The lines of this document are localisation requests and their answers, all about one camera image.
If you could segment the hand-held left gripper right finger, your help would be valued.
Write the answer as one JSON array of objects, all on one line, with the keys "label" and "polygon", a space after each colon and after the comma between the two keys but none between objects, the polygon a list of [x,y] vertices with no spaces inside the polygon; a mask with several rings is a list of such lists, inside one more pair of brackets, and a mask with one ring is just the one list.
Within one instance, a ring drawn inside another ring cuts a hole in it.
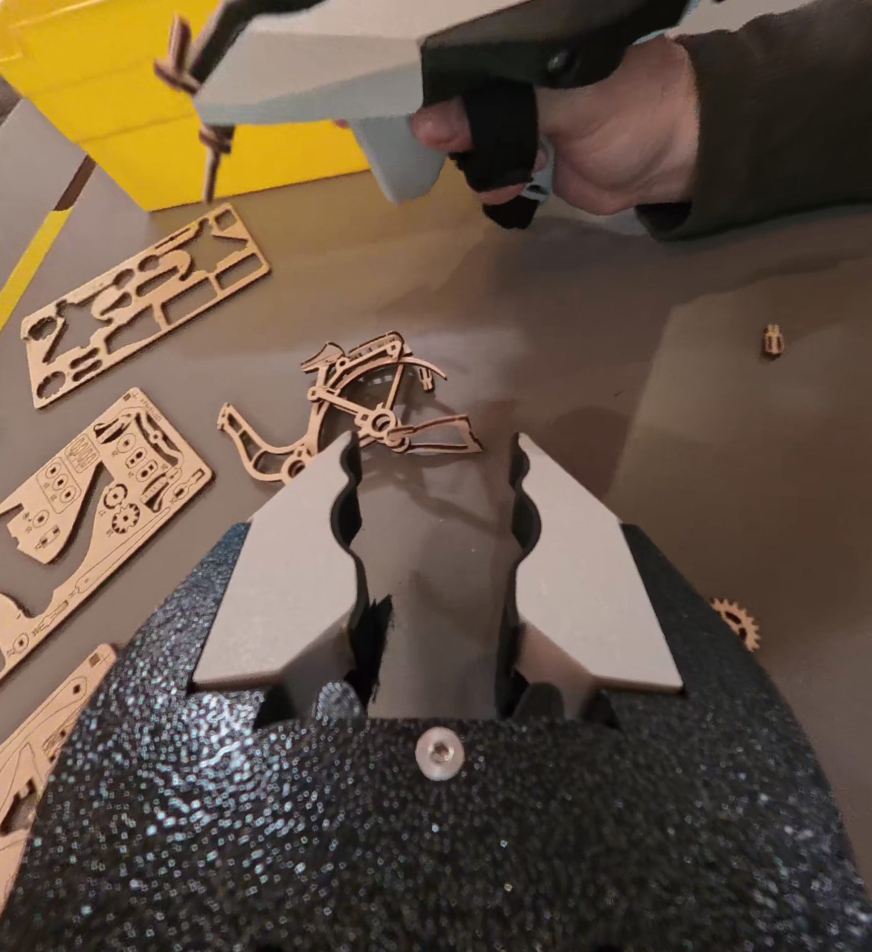
[{"label": "hand-held left gripper right finger", "polygon": [[525,433],[514,436],[512,669],[562,696],[678,694],[683,680],[619,518]]}]

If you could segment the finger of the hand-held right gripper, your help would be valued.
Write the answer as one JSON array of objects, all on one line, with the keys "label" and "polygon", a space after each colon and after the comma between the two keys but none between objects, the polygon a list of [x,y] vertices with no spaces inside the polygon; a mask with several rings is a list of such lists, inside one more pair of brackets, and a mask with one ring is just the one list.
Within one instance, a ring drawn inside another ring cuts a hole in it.
[{"label": "finger of the hand-held right gripper", "polygon": [[308,10],[322,1],[227,1],[220,11],[238,22],[246,22],[261,15],[286,15]]},{"label": "finger of the hand-held right gripper", "polygon": [[205,125],[282,125],[406,116],[424,95],[421,48],[503,1],[327,1],[252,18],[202,80]]}]

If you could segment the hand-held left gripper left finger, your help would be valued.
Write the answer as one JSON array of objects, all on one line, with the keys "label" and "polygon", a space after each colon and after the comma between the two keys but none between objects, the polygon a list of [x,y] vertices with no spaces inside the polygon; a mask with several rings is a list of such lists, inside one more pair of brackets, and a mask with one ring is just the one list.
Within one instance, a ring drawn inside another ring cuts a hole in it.
[{"label": "hand-held left gripper left finger", "polygon": [[351,542],[360,451],[340,435],[251,518],[200,660],[196,688],[320,688],[355,667],[368,605]]}]

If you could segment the wooden gear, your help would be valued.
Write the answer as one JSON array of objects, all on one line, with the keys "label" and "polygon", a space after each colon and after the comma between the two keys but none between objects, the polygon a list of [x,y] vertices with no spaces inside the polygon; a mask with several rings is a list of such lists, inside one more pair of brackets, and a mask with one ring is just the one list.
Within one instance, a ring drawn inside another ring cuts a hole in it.
[{"label": "wooden gear", "polygon": [[757,652],[761,636],[759,624],[753,614],[734,600],[714,597],[709,599],[709,602],[722,621],[739,637],[747,651]]}]

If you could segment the wooden model frame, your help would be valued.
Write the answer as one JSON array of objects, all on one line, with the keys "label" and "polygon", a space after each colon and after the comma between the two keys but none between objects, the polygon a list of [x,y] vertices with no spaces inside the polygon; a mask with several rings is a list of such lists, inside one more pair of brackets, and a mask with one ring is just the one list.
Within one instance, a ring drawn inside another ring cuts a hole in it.
[{"label": "wooden model frame", "polygon": [[[329,411],[340,411],[352,419],[358,446],[384,446],[397,454],[480,453],[483,446],[468,415],[451,414],[421,423],[404,423],[396,412],[396,398],[405,378],[414,376],[424,392],[434,390],[437,378],[446,375],[434,364],[419,359],[401,334],[390,331],[345,351],[327,342],[312,357],[301,362],[300,370],[313,375],[307,390],[310,411],[303,435],[286,446],[263,440],[231,404],[222,406],[217,430],[228,435],[244,471],[259,482],[287,484],[319,454],[323,425]],[[347,388],[367,375],[390,371],[391,380],[384,398],[373,406],[347,396]]]}]

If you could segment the wooden parts sheet curved cutout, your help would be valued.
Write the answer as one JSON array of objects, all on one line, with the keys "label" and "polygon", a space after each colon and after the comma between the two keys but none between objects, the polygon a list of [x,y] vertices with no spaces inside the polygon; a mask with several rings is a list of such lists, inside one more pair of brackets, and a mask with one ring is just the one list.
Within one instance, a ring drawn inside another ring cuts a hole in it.
[{"label": "wooden parts sheet curved cutout", "polygon": [[90,518],[78,567],[31,614],[0,592],[0,684],[165,525],[214,472],[138,387],[127,391],[0,503],[19,554],[51,565]]}]

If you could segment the wooden parts sheet slotted strips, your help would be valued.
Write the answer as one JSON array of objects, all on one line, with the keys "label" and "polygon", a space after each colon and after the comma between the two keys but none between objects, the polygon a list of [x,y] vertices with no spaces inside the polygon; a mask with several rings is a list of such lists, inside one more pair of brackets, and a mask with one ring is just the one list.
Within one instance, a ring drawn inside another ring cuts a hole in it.
[{"label": "wooden parts sheet slotted strips", "polygon": [[0,746],[0,916],[61,749],[117,657],[96,647]]}]

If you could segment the emptied wooden parts sheet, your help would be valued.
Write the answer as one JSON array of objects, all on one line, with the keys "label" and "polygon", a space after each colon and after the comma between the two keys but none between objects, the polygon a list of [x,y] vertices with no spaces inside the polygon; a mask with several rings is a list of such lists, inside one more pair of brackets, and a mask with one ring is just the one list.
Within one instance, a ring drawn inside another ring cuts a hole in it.
[{"label": "emptied wooden parts sheet", "polygon": [[270,272],[235,208],[204,213],[24,318],[33,406],[51,405]]}]

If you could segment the person's right hand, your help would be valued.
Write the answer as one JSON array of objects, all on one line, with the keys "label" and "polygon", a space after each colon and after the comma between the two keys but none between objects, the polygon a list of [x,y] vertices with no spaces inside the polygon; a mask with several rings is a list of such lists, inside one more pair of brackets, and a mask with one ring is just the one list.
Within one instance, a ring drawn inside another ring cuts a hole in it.
[{"label": "person's right hand", "polygon": [[606,79],[537,89],[539,133],[553,149],[552,191],[596,216],[688,203],[697,179],[697,80],[680,37],[629,48]]}]

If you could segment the yellow plastic bin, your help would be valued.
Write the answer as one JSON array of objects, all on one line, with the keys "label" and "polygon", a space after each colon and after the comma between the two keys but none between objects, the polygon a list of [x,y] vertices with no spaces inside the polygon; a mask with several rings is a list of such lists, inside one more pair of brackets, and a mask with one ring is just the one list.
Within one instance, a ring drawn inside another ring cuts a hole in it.
[{"label": "yellow plastic bin", "polygon": [[[191,100],[154,71],[175,14],[199,33],[215,1],[0,2],[0,75],[147,211],[198,203],[208,153]],[[329,121],[241,126],[214,197],[368,170]]]}]

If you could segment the yellow tape stripe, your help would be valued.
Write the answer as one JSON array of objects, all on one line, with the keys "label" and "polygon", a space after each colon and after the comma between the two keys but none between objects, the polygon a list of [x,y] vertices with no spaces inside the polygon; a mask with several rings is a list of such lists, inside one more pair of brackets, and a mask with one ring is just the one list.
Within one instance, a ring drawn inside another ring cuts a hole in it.
[{"label": "yellow tape stripe", "polygon": [[73,208],[56,208],[49,211],[5,280],[0,290],[0,333],[13,315],[38,268],[49,254],[49,250],[72,215],[72,211]]}]

